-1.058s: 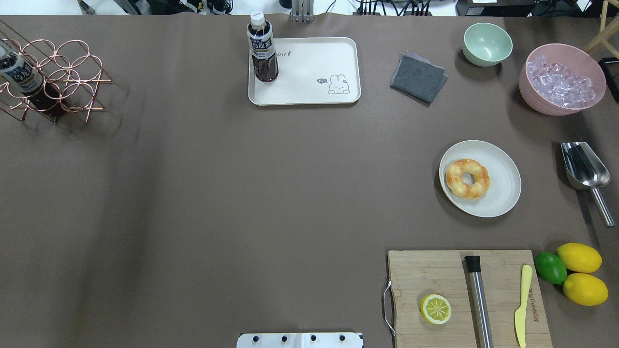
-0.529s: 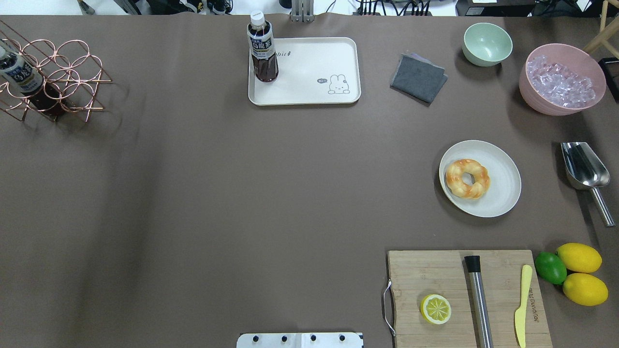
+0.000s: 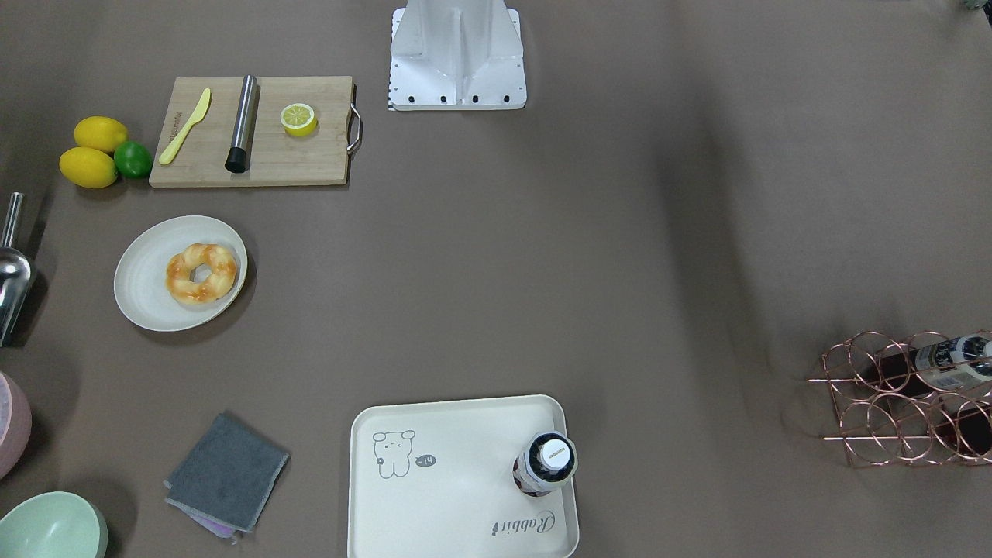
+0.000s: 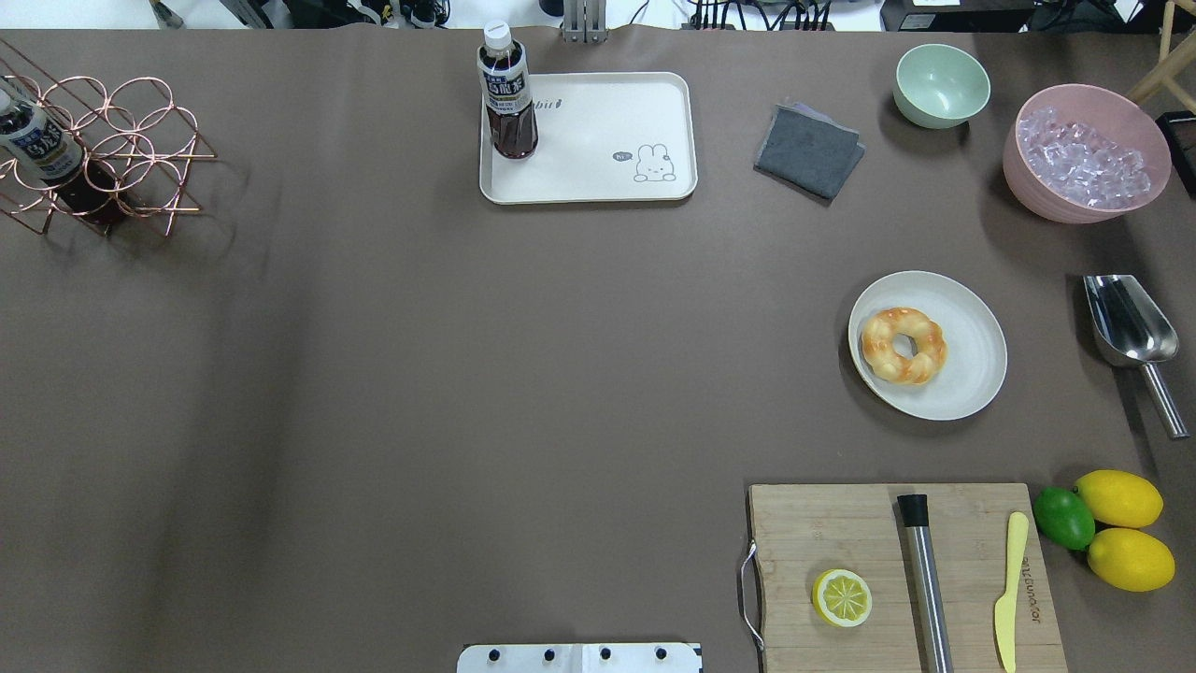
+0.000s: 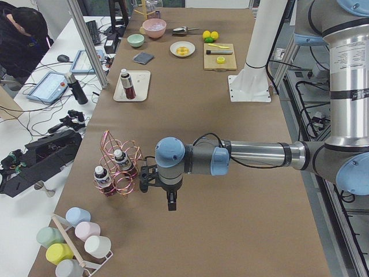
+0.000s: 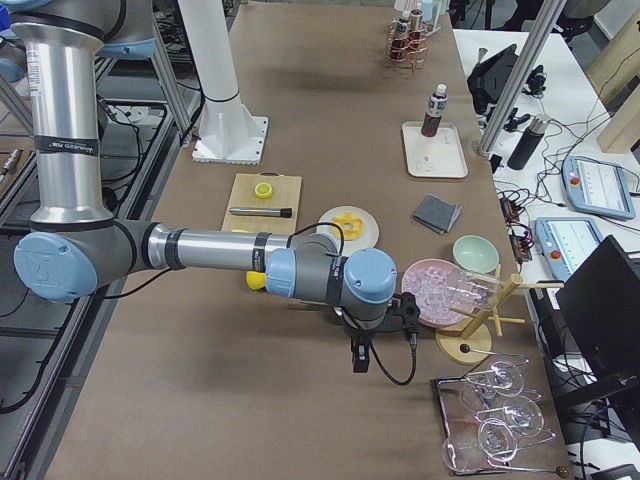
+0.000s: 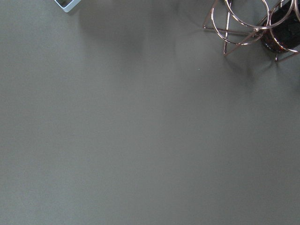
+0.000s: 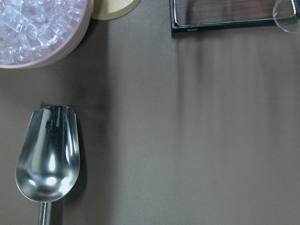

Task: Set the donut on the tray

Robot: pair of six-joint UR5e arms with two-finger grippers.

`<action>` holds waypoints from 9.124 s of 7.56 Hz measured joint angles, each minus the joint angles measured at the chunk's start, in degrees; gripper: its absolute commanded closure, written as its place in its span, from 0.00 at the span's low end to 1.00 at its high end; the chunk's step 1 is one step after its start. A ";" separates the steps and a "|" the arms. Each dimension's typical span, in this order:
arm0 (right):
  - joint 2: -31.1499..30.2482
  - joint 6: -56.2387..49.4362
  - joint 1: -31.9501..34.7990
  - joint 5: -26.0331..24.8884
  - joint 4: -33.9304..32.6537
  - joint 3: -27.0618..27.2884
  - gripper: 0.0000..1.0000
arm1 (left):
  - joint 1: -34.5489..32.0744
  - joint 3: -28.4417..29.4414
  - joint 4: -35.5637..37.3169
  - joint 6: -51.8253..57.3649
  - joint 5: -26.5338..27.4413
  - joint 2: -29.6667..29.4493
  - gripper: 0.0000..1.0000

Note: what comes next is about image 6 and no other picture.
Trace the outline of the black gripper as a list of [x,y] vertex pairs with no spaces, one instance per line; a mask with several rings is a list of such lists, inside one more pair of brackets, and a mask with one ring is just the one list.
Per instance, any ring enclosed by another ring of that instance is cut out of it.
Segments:
[[376,305],[372,319],[363,313],[342,308],[345,330],[351,338],[352,370],[364,374],[369,369],[369,348],[376,334],[403,332],[410,349],[417,349],[419,307],[410,292],[395,293],[384,306]]

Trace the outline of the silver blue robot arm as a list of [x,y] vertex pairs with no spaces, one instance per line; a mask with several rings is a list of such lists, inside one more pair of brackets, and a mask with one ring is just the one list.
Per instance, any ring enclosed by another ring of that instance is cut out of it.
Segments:
[[145,270],[255,271],[271,294],[339,309],[357,373],[378,357],[375,335],[401,331],[416,343],[415,298],[396,292],[396,266],[379,249],[344,255],[341,243],[310,229],[172,229],[118,220],[104,206],[94,61],[152,56],[150,2],[10,1],[7,9],[26,49],[40,196],[14,265],[36,295],[69,302]]

